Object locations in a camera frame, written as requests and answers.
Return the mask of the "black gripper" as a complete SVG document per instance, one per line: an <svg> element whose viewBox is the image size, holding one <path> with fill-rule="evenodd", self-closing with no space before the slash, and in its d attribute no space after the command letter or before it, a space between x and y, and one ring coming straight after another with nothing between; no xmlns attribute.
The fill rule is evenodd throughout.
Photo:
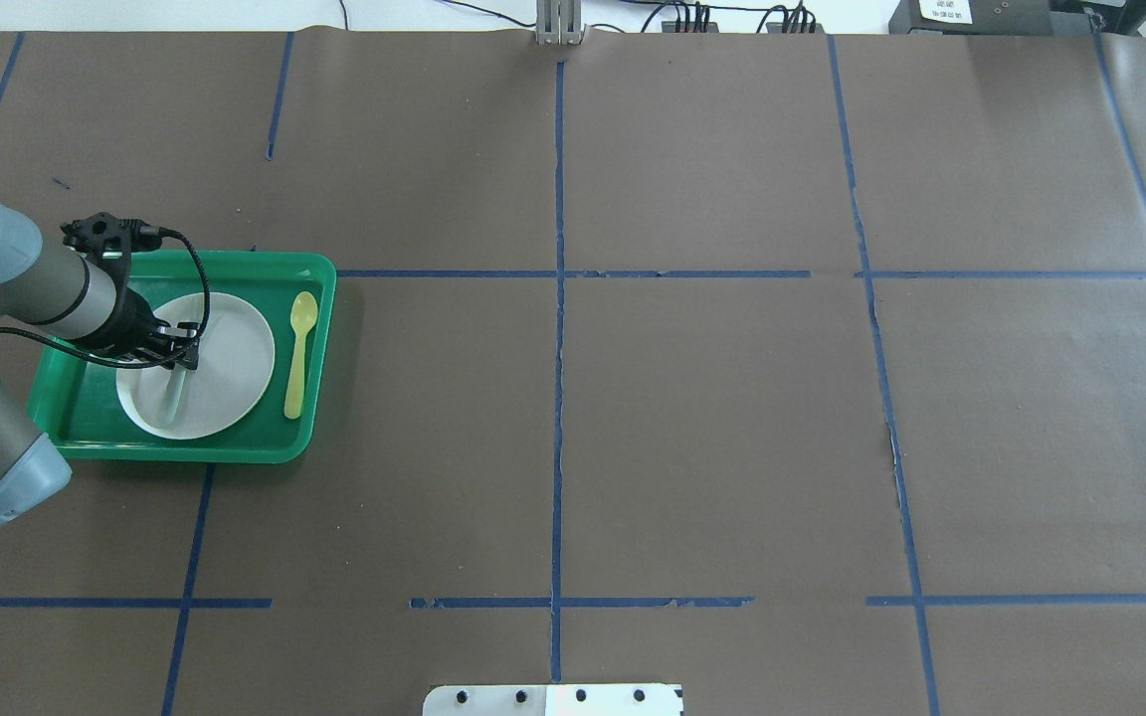
<svg viewBox="0 0 1146 716"><path fill-rule="evenodd" d="M203 323L196 321L162 322L144 298L121 286L108 322L95 333L95 355L110 361L142 361L165 370L178 365L196 370L201 341L195 339L203 331Z"/></svg>

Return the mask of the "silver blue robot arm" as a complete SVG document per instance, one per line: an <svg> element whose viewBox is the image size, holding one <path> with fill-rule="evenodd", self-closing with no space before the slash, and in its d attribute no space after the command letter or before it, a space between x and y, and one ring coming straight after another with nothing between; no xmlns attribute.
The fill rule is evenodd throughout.
<svg viewBox="0 0 1146 716"><path fill-rule="evenodd" d="M204 288L196 320L159 318L129 286L133 255L167 239L185 247ZM109 370L195 370L209 332L209 285L183 233L100 212L63 225L61 239L46 239L31 218L0 203L0 336ZM65 488L72 474L0 377L0 527Z"/></svg>

